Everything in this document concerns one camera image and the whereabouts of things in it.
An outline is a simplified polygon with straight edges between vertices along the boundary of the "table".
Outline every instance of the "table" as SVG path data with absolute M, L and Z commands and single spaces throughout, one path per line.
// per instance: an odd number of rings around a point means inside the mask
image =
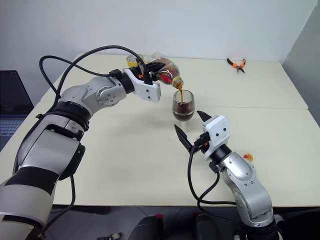
M 75 204 L 195 206 L 187 181 L 188 152 L 175 134 L 174 124 L 179 122 L 171 107 L 141 100 L 133 108 L 129 102 L 134 98 L 131 94 L 90 120 L 81 141 L 86 152 L 74 176 Z M 0 182 L 11 175 L 19 144 L 36 122 L 35 116 L 50 106 L 50 102 L 38 103 L 0 152 Z M 254 156 L 257 176 L 273 206 L 320 206 L 320 129 L 307 109 L 200 105 L 196 109 L 228 116 L 228 146 L 240 155 Z M 187 123 L 187 134 L 194 141 L 201 132 L 195 114 Z M 194 156 L 191 176 L 198 194 L 215 180 L 201 153 Z M 221 180 L 207 199 L 232 201 L 233 196 Z M 65 179 L 57 184 L 54 203 L 70 201 L 70 181 Z
M 237 73 L 225 60 L 170 58 L 180 69 L 184 89 L 196 96 L 196 104 L 206 107 L 286 108 L 307 109 L 297 89 L 290 81 L 279 62 L 247 61 L 245 74 Z M 90 55 L 79 63 L 82 67 L 98 73 L 127 68 L 126 56 Z M 85 84 L 93 75 L 73 68 L 67 76 L 62 90 Z M 54 83 L 57 87 L 60 78 Z M 176 89 L 161 84 L 161 102 L 171 105 Z M 50 89 L 42 102 L 53 102 Z M 130 104 L 141 101 L 133 99 Z

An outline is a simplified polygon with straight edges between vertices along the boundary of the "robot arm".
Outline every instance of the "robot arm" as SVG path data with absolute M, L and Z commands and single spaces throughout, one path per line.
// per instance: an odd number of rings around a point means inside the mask
M 85 153 L 80 141 L 89 128 L 89 119 L 129 93 L 155 103 L 161 96 L 158 82 L 146 84 L 132 69 L 117 69 L 110 77 L 94 77 L 65 90 L 57 105 L 39 116 L 18 150 L 18 171 L 0 184 L 0 239 L 40 236 L 52 208 L 56 183 L 76 172 Z
M 203 120 L 204 133 L 195 142 L 195 145 L 199 143 L 197 151 L 201 150 L 205 158 L 211 160 L 210 168 L 215 173 L 220 172 L 231 189 L 248 240 L 278 240 L 271 198 L 259 182 L 254 165 L 227 147 L 231 135 L 229 120 L 225 116 L 211 117 L 202 111 L 198 114 Z M 193 146 L 186 134 L 177 126 L 175 129 L 190 152 Z

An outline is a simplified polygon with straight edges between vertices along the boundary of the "laptop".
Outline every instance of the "laptop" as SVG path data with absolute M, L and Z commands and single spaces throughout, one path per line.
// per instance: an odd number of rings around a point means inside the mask
M 0 151 L 33 108 L 18 72 L 0 71 Z

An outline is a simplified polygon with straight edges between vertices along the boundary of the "glass stem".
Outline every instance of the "glass stem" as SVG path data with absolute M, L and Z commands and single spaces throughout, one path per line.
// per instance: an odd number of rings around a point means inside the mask
M 182 131 L 187 133 L 187 123 L 185 121 L 181 122 L 181 129 L 182 129 Z

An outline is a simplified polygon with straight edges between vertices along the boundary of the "cable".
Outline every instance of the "cable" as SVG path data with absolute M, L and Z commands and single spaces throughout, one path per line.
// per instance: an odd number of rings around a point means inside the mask
M 44 60 L 46 59 L 56 59 L 56 60 L 60 60 L 62 62 L 65 62 L 67 64 L 72 64 L 71 61 L 69 60 L 66 60 L 62 57 L 58 57 L 58 56 L 53 56 L 53 55 L 46 55 L 46 56 L 43 56 L 40 58 L 39 60 L 39 68 L 40 68 L 40 72 L 42 73 L 45 81 L 49 84 L 49 86 L 51 87 L 51 89 L 54 91 L 55 94 L 58 94 L 57 92 L 57 89 L 55 88 L 55 86 L 52 84 L 52 82 L 49 80 L 45 70 L 44 70 Z M 110 77 L 110 74 L 100 74 L 100 73 L 97 73 L 97 72 L 94 72 L 94 71 L 90 71 L 90 70 L 87 70 L 85 68 L 83 68 L 82 66 L 79 66 L 79 65 L 74 65 L 76 68 L 78 69 L 81 69 L 82 71 L 88 73 L 88 74 L 92 74 L 92 75 L 96 75 L 96 76 L 100 76 L 100 77 Z
M 62 212 L 62 211 L 63 211 L 63 209 L 60 209 L 60 210 L 57 210 L 57 211 L 52 211 L 52 210 L 51 210 L 50 213 L 51 213 L 51 214 L 57 214 L 57 213 L 60 213 L 60 212 Z
M 76 201 L 76 188 L 75 188 L 75 179 L 74 176 L 70 176 L 70 181 L 71 181 L 71 190 L 72 190 L 72 200 L 69 206 L 67 206 L 65 209 L 63 209 L 60 213 L 55 215 L 44 227 L 43 233 L 50 228 L 50 226 L 58 219 L 60 218 L 63 214 L 65 214 L 67 211 L 69 211 L 75 204 Z
M 218 184 L 219 180 L 220 180 L 220 173 L 217 172 L 217 173 L 216 173 L 216 180 L 214 181 L 214 183 L 213 183 L 207 190 L 205 190 L 204 193 L 202 193 L 199 198 L 202 200 L 212 189 L 214 189 L 214 187 Z M 197 205 L 197 207 L 198 207 L 201 211 L 203 211 L 204 213 L 206 213 L 206 214 L 208 214 L 208 215 L 211 215 L 211 216 L 217 217 L 217 218 L 221 218 L 221 219 L 227 219 L 227 220 L 233 221 L 233 222 L 235 222 L 235 223 L 237 223 L 237 224 L 239 224 L 239 225 L 241 225 L 241 226 L 243 225 L 242 222 L 240 222 L 240 221 L 238 221 L 238 220 L 236 220 L 236 219 L 234 219 L 234 218 L 232 218 L 232 217 L 222 216 L 222 215 L 213 213 L 213 212 L 211 212 L 211 211 L 205 210 L 205 209 L 200 205 L 200 201 L 199 201 L 199 200 L 197 201 L 196 205 Z
M 82 54 L 81 56 L 79 56 L 76 60 L 74 60 L 69 66 L 68 68 L 64 71 L 62 77 L 61 77 L 61 80 L 59 82 L 59 85 L 58 85 L 58 88 L 56 89 L 57 93 L 55 95 L 55 98 L 54 98 L 54 102 L 51 106 L 51 108 L 48 110 L 48 112 L 51 112 L 51 110 L 57 105 L 58 101 L 59 101 L 59 98 L 60 98 L 60 92 L 61 92 L 61 89 L 62 89 L 62 86 L 65 82 L 65 79 L 68 75 L 68 73 L 70 72 L 70 70 L 78 63 L 80 62 L 82 59 L 84 59 L 85 57 L 91 55 L 91 54 L 94 54 L 94 53 L 97 53 L 97 52 L 100 52 L 100 51 L 103 51 L 103 50 L 108 50 L 108 49 L 120 49 L 120 50 L 124 50 L 128 53 L 131 53 L 132 55 L 134 55 L 137 59 L 137 61 L 139 61 L 143 67 L 143 73 L 146 71 L 146 64 L 144 63 L 144 61 L 141 59 L 141 57 L 135 53 L 134 51 L 130 50 L 129 48 L 126 48 L 124 46 L 118 46 L 118 45 L 108 45 L 108 46 L 101 46 L 101 47 L 98 47 L 98 48 L 95 48 L 93 50 L 90 50 L 84 54 Z
M 61 89 L 62 89 L 62 86 L 64 84 L 64 81 L 67 77 L 67 74 L 70 72 L 70 70 L 73 68 L 73 67 L 77 67 L 87 73 L 90 73 L 90 74 L 94 74 L 94 75 L 98 75 L 98 76 L 103 76 L 103 77 L 108 77 L 110 75 L 108 74 L 99 74 L 99 73 L 95 73 L 95 72 L 92 72 L 92 71 L 89 71 L 83 67 L 80 67 L 78 66 L 76 63 L 78 63 L 79 61 L 81 61 L 82 59 L 84 59 L 85 57 L 91 55 L 91 54 L 94 54 L 96 52 L 99 52 L 99 51 L 103 51 L 103 50 L 107 50 L 107 49 L 121 49 L 121 50 L 124 50 L 124 51 L 127 51 L 128 53 L 131 53 L 132 55 L 134 55 L 137 59 L 137 61 L 139 61 L 143 67 L 143 73 L 146 71 L 146 65 L 144 63 L 144 61 L 141 59 L 141 57 L 135 53 L 134 51 L 126 48 L 126 47 L 123 47 L 123 46 L 118 46 L 118 45 L 109 45 L 109 46 L 102 46 L 102 47 L 98 47 L 96 49 L 93 49 L 91 51 L 88 51 L 84 54 L 82 54 L 80 57 L 78 57 L 76 60 L 74 60 L 73 62 L 70 62 L 70 61 L 67 61 L 63 58 L 60 58 L 60 57 L 56 57 L 56 56 L 44 56 L 40 59 L 39 61 L 39 67 L 40 67 L 40 70 L 41 70 L 41 73 L 43 75 L 43 77 L 45 78 L 45 80 L 48 82 L 48 84 L 51 86 L 52 90 L 54 90 L 55 92 L 55 98 L 54 98 L 54 102 L 52 104 L 52 106 L 50 107 L 50 109 L 46 112 L 46 113 L 49 113 L 52 111 L 52 109 L 57 105 L 58 101 L 59 101 L 59 98 L 61 97 L 60 96 L 60 93 L 61 93 Z M 69 63 L 70 65 L 68 66 L 68 68 L 64 71 L 62 77 L 61 77 L 61 80 L 59 82 L 59 85 L 58 85 L 58 88 L 55 89 L 55 87 L 53 86 L 53 84 L 51 83 L 51 81 L 49 80 L 48 76 L 46 75 L 44 69 L 43 69 L 43 61 L 45 59 L 49 59 L 49 58 L 53 58 L 53 59 L 58 59 L 58 60 L 61 60 L 63 62 L 66 62 L 66 63 Z M 71 180 L 71 189 L 72 189 L 72 201 L 70 203 L 69 206 L 67 206 L 65 209 L 63 209 L 61 212 L 59 212 L 56 216 L 54 216 L 54 218 L 48 222 L 48 224 L 44 227 L 43 229 L 43 233 L 58 219 L 60 218 L 63 214 L 65 214 L 68 210 L 70 210 L 74 204 L 75 204 L 75 200 L 76 200 L 76 190 L 75 190 L 75 181 L 74 181 L 74 177 L 73 175 L 70 176 L 70 180 Z
M 236 205 L 235 202 L 233 201 L 207 201 L 207 200 L 203 200 L 203 198 L 212 190 L 214 189 L 214 187 L 218 184 L 219 180 L 220 180 L 220 173 L 217 172 L 217 176 L 216 176 L 216 180 L 214 181 L 214 183 L 206 190 L 204 191 L 204 193 L 201 194 L 200 197 L 197 196 L 193 184 L 192 184 L 192 180 L 191 180 L 191 166 L 192 166 L 192 161 L 193 161 L 193 156 L 195 154 L 196 149 L 198 148 L 198 146 L 195 144 L 192 146 L 191 150 L 190 150 L 190 156 L 189 156 L 189 162 L 188 162 L 188 168 L 187 168 L 187 177 L 188 177 L 188 183 L 189 183 L 189 188 L 191 190 L 191 193 L 193 195 L 193 197 L 197 200 L 197 207 L 204 213 L 217 217 L 217 218 L 221 218 L 221 219 L 227 219 L 230 221 L 233 221 L 239 225 L 243 225 L 240 221 L 232 218 L 232 217 L 228 217 L 228 216 L 222 216 L 219 214 L 215 214 L 213 212 L 207 211 L 205 210 L 200 203 L 204 203 L 204 204 L 209 204 L 209 205 L 222 205 L 222 204 L 229 204 L 229 205 Z
M 211 204 L 211 205 L 222 205 L 222 204 L 229 204 L 229 205 L 236 205 L 236 203 L 234 201 L 207 201 L 207 200 L 202 200 L 201 198 L 199 198 L 194 190 L 193 184 L 192 184 L 192 180 L 191 180 L 191 165 L 192 165 L 192 160 L 195 154 L 196 149 L 198 148 L 197 145 L 193 145 L 191 150 L 190 150 L 190 156 L 189 156 L 189 162 L 188 162 L 188 169 L 187 169 L 187 177 L 188 177 L 188 183 L 189 183 L 189 188 L 190 191 L 193 195 L 193 197 L 199 201 L 200 203 L 203 204 Z

